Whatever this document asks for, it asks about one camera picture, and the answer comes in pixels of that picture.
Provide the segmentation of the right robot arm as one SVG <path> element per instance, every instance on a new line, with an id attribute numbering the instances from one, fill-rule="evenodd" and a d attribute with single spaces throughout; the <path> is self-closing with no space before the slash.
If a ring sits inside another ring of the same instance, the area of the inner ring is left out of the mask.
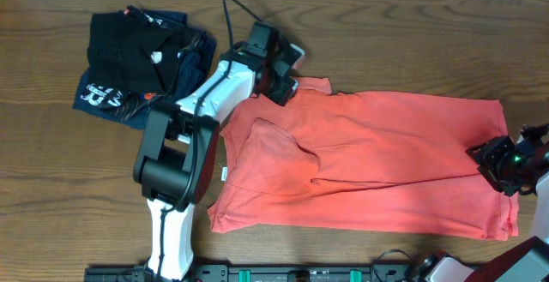
<path id="1" fill-rule="evenodd" d="M 445 252 L 428 255 L 411 274 L 418 281 L 548 280 L 548 125 L 523 126 L 517 141 L 497 136 L 466 150 L 482 177 L 506 196 L 536 195 L 530 238 L 478 267 Z"/>

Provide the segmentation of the red t-shirt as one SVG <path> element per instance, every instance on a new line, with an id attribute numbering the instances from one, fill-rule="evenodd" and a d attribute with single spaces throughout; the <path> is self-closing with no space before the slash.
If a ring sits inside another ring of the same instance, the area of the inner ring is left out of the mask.
<path id="1" fill-rule="evenodd" d="M 496 100 L 332 93 L 304 78 L 285 106 L 241 102 L 222 130 L 228 166 L 211 229 L 253 225 L 504 241 L 518 201 L 495 191 L 469 147 L 507 132 Z"/>

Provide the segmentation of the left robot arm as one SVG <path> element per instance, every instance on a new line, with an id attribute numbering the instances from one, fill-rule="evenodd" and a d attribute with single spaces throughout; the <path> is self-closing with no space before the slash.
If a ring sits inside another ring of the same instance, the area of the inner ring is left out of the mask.
<path id="1" fill-rule="evenodd" d="M 299 85 L 290 73 L 304 58 L 280 30 L 257 21 L 195 92 L 151 110 L 133 169 L 152 220 L 148 279 L 185 278 L 194 260 L 193 214 L 213 176 L 220 126 L 252 95 L 285 105 Z"/>

